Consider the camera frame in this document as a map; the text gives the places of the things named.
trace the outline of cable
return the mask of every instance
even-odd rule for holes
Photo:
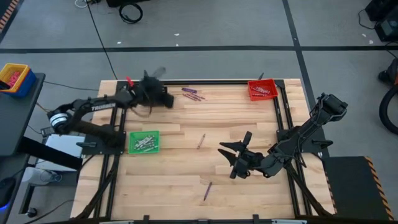
[[[123,14],[122,10],[126,6],[133,6],[136,9],[138,9],[138,11],[139,11],[138,19],[130,19],[127,15]],[[139,22],[142,19],[142,14],[143,14],[143,11],[142,11],[141,7],[139,7],[139,5],[137,5],[136,3],[133,3],[133,2],[124,2],[119,8],[120,18],[122,18],[123,22],[125,22],[127,24],[135,24],[135,23]]]
[[[34,131],[34,132],[36,132],[37,134],[39,134],[39,135],[42,135],[42,133],[40,133],[40,132],[38,132],[38,131],[36,131],[35,129],[33,129],[30,125],[27,125],[27,127],[28,128],[30,128],[32,131]]]
[[[391,122],[388,117],[388,106],[390,104],[391,99],[398,93],[398,85],[394,85],[383,97],[380,102],[379,107],[379,117],[381,123],[392,133],[398,134],[398,127]]]
[[[76,0],[76,1],[75,1],[75,6],[76,6],[76,7],[79,7],[80,9],[84,9],[85,7],[87,7],[87,5],[88,5],[87,0],[81,0],[82,2],[86,2],[86,5],[85,5],[85,6],[79,6],[79,5],[77,4],[78,1],[79,1],[79,0]]]
[[[398,44],[398,42],[396,42],[396,41],[391,41],[391,42],[386,43],[385,46],[387,47],[389,44],[392,44],[392,43]],[[391,54],[394,58],[397,58],[397,56],[394,55],[391,51],[389,51],[389,50],[386,50],[386,51],[387,51],[389,54]]]
[[[86,163],[87,163],[88,161],[90,161],[94,156],[95,156],[95,155],[91,155],[91,156],[81,165],[80,170],[81,170],[81,169],[83,168],[83,166],[85,166]]]
[[[45,109],[40,103],[36,102],[36,106],[38,106],[40,109],[42,109],[45,113],[49,112],[49,109]]]
[[[94,28],[95,28],[95,31],[97,32],[99,41],[101,42],[102,49],[103,49],[104,52],[105,52],[106,58],[108,59],[108,62],[109,62],[109,66],[111,67],[111,70],[112,70],[112,72],[113,72],[113,76],[114,76],[114,78],[115,78],[116,80],[118,80],[118,77],[116,76],[116,73],[114,72],[111,59],[109,59],[108,53],[106,52],[106,49],[105,49],[105,47],[104,47],[104,43],[102,42],[100,33],[98,32],[97,25],[95,24],[94,17],[93,17],[93,13],[91,12],[91,9],[90,9],[90,4],[87,4],[87,8],[88,8],[88,11],[90,12],[91,20],[93,21]]]
[[[10,177],[15,177],[17,174],[19,174],[22,170],[24,170],[25,168],[22,168],[22,169],[20,169],[18,172],[16,172],[14,175],[12,175],[12,176],[10,176]]]
[[[34,220],[29,221],[29,222],[24,223],[24,224],[31,224],[31,223],[33,223],[33,222],[36,222],[37,220],[40,220],[40,219],[46,217],[47,215],[50,215],[51,213],[53,213],[54,211],[56,211],[56,209],[58,209],[58,208],[61,207],[62,205],[65,205],[66,203],[68,203],[68,202],[73,202],[73,201],[74,201],[74,200],[67,200],[67,201],[64,201],[63,203],[61,203],[61,204],[58,205],[57,207],[53,208],[51,211],[47,212],[46,214],[42,215],[41,217],[37,217],[37,218],[35,218]]]
[[[360,11],[358,12],[358,24],[359,24],[361,27],[363,27],[363,28],[367,28],[367,29],[370,29],[370,30],[374,30],[374,28],[379,24],[379,21],[376,22],[376,24],[374,25],[374,27],[367,27],[367,26],[365,26],[365,25],[362,25],[362,23],[361,23],[361,12],[363,12],[363,11],[365,11],[365,9],[362,9],[362,10],[360,10]]]
[[[71,88],[71,89],[75,89],[75,90],[90,90],[90,91],[98,91],[97,89],[91,89],[91,88],[77,88],[77,87],[72,87],[72,86],[67,86],[67,85],[63,85],[63,84],[59,84],[59,83],[53,83],[53,82],[48,82],[48,81],[44,81],[45,83],[51,84],[51,85],[58,85],[58,86],[63,86],[66,88]]]

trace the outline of yellow bin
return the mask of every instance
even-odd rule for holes
[[[7,63],[0,72],[0,81],[2,81],[4,83],[8,83],[10,78],[12,77],[12,74],[14,74],[14,72],[19,72],[19,73],[21,73],[21,75],[19,75],[18,80],[16,81],[15,85],[11,89],[0,90],[0,92],[16,93],[18,91],[19,87],[24,82],[25,77],[29,73],[29,70],[30,70],[30,68],[27,65]]]

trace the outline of wood plank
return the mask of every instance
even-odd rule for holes
[[[301,81],[288,79],[285,85],[294,124],[300,125],[309,118]],[[115,81],[102,81],[99,92],[111,95],[115,86]],[[182,86],[198,90],[206,99],[199,102],[182,96]],[[254,213],[260,218],[293,218],[286,171],[269,179],[259,172],[252,172],[247,179],[230,179],[228,161],[216,150],[221,148],[220,142],[242,140],[246,131],[251,131],[249,148],[267,154],[277,141],[272,100],[250,101],[246,85],[181,85],[170,86],[169,92],[175,96],[171,110],[153,108],[149,118],[127,112],[125,130],[159,130],[161,150],[157,154],[121,156],[112,219],[140,220],[143,215],[157,220],[242,219],[252,218]],[[279,101],[287,127],[281,97]],[[141,106],[136,111],[149,112]],[[109,123],[110,115],[110,110],[96,112],[93,122]],[[201,148],[196,149],[205,133]],[[333,213],[322,162],[311,154],[304,158],[308,188]],[[98,186],[101,164],[102,157],[96,156],[82,170],[71,217],[91,200]],[[210,182],[213,186],[203,201]]]

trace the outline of concrete floor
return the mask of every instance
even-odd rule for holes
[[[384,45],[373,30],[358,25],[357,13],[370,0],[288,0],[301,46]],[[1,49],[100,48],[88,9],[74,1],[24,0]],[[123,23],[117,9],[106,1],[92,5],[93,17],[105,47],[175,47],[267,45],[293,46],[282,0],[150,0],[140,3],[143,20]],[[371,25],[362,14],[364,24]],[[140,78],[159,66],[167,68],[164,79],[173,78],[302,78],[293,50],[207,50],[173,52],[113,52],[109,57],[119,78]],[[392,208],[398,213],[398,136],[389,133],[378,117],[378,106],[388,87],[377,74],[393,57],[385,51],[304,51],[304,62],[314,97],[333,93],[349,104],[348,114],[324,128],[326,138],[335,142],[331,156],[370,156]],[[106,56],[98,53],[0,54],[0,64],[25,63],[34,72],[46,73],[46,80],[81,88],[98,88],[101,80],[113,75]],[[76,91],[45,84],[39,98],[53,109],[77,98],[95,96],[95,91]],[[398,102],[391,105],[398,108]],[[49,126],[45,114],[36,108],[30,125],[39,130]],[[41,137],[27,129],[26,136]],[[74,187],[43,187],[32,205],[46,212],[74,198]],[[68,204],[38,223],[66,220]],[[13,208],[8,223],[29,221]]]

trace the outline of purple marker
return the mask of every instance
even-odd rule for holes
[[[190,93],[197,93],[196,90],[192,90],[190,88],[181,88],[181,89],[182,89],[182,91],[187,91],[187,92],[190,92]]]

